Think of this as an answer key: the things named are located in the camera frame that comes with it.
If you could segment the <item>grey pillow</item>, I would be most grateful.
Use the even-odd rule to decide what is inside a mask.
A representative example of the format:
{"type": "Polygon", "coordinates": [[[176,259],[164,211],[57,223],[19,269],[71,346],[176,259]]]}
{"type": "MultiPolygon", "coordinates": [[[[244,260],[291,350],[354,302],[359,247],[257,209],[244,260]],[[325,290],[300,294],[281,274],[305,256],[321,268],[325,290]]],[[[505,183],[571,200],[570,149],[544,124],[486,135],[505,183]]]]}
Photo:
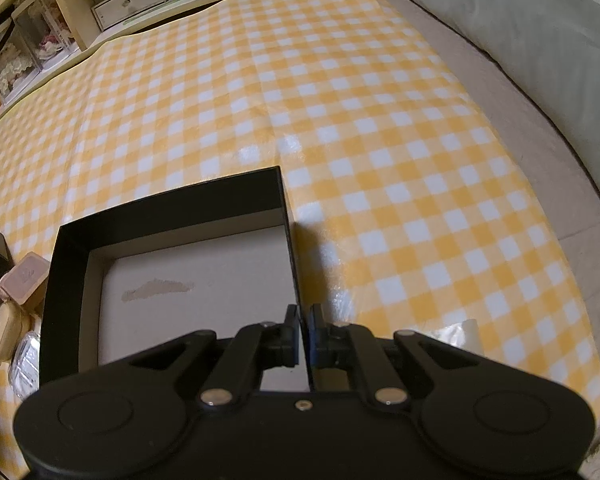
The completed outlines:
{"type": "Polygon", "coordinates": [[[500,64],[569,140],[600,189],[600,5],[414,1],[500,64]]]}

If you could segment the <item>clear storage bin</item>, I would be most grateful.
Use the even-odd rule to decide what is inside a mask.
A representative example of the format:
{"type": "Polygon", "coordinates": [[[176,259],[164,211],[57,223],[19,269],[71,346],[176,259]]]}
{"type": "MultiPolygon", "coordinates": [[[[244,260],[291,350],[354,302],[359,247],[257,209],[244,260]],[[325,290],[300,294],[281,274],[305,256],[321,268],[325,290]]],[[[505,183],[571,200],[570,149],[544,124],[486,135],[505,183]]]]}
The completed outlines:
{"type": "Polygon", "coordinates": [[[0,14],[0,102],[78,50],[56,0],[21,0],[0,14]]]}

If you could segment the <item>pink square compact case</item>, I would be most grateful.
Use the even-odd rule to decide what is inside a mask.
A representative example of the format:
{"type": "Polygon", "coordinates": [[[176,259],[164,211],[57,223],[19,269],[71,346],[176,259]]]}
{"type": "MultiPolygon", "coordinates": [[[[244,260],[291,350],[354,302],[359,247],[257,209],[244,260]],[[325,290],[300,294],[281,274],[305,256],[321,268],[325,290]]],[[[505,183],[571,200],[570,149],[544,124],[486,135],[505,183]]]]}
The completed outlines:
{"type": "Polygon", "coordinates": [[[28,252],[0,278],[0,299],[12,301],[32,313],[42,304],[50,274],[50,262],[35,252],[28,252]]]}

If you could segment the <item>large black cardboard box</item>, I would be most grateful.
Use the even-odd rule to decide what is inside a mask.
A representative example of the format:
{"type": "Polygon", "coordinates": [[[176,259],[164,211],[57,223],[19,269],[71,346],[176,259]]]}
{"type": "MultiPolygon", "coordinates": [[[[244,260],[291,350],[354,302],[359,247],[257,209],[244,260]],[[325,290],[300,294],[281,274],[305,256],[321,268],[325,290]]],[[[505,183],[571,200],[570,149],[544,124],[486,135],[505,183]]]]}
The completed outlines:
{"type": "Polygon", "coordinates": [[[300,301],[277,167],[132,200],[64,224],[50,260],[40,379],[194,330],[230,338],[300,301]]]}

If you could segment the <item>beige oval compact case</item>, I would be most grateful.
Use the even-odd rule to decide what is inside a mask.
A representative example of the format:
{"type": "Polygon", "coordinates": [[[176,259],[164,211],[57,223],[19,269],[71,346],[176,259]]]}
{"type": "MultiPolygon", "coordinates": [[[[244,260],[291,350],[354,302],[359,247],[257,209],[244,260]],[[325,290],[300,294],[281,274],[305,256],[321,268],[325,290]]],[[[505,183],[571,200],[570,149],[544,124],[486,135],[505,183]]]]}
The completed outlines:
{"type": "Polygon", "coordinates": [[[0,307],[0,362],[12,359],[19,341],[29,330],[30,316],[12,301],[0,307]]]}

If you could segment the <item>clear plastic packet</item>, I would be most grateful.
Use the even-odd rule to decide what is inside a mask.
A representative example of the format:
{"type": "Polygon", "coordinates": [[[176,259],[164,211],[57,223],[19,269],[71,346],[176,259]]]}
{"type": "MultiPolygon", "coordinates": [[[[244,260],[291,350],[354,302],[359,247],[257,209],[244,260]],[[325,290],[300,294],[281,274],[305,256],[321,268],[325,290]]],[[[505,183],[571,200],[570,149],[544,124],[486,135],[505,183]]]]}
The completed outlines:
{"type": "Polygon", "coordinates": [[[39,354],[40,336],[31,330],[20,340],[9,367],[9,382],[19,400],[24,400],[38,390],[39,354]]]}

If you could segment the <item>beige mattress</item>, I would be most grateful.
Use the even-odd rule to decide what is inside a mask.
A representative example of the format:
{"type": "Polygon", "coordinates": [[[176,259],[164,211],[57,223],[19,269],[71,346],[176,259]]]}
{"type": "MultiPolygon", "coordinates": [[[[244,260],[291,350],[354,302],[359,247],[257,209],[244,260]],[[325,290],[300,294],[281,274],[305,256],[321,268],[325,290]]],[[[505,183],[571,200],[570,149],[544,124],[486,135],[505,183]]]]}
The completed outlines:
{"type": "MultiPolygon", "coordinates": [[[[553,123],[482,51],[411,0],[387,0],[436,50],[498,130],[568,258],[600,354],[600,196],[553,123]]],[[[590,460],[600,469],[600,430],[590,460]]]]}

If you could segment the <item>yellow white checkered cloth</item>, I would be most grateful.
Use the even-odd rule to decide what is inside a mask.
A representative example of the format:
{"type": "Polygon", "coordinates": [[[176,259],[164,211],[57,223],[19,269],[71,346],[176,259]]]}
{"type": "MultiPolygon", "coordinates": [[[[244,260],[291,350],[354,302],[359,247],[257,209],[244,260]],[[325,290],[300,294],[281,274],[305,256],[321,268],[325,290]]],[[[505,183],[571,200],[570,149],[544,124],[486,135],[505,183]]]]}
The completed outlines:
{"type": "Polygon", "coordinates": [[[600,415],[590,319],[529,181],[386,0],[224,0],[103,44],[0,121],[0,231],[49,256],[70,220],[267,166],[306,299],[379,336],[472,318],[491,359],[600,415]]]}

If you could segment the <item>white small drawer box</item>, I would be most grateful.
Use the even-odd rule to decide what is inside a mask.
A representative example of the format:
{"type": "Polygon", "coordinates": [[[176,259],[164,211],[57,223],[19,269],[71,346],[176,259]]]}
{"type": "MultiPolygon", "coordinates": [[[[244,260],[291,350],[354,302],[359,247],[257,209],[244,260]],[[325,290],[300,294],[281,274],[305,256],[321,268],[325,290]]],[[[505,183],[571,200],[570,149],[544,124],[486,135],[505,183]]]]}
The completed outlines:
{"type": "Polygon", "coordinates": [[[103,32],[127,18],[151,9],[166,0],[104,0],[92,7],[95,20],[103,32]]]}

